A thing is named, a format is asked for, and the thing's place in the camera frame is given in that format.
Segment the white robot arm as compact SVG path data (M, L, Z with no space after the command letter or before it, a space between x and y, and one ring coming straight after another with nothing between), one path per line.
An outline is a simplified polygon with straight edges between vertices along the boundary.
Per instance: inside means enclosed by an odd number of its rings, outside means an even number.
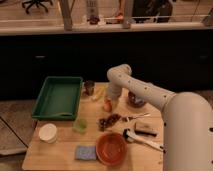
M131 76L128 64L107 71L106 94L126 88L156 107L164 122L163 171L213 171L213 108L193 92L175 93Z

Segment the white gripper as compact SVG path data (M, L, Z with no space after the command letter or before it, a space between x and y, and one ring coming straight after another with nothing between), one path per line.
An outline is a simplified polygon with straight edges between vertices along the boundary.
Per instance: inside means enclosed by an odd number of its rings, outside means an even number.
M121 89L108 87L106 94L112 100L112 102L110 99L105 99L104 100L104 110L105 111L115 110L115 108L117 106L117 100L121 96Z

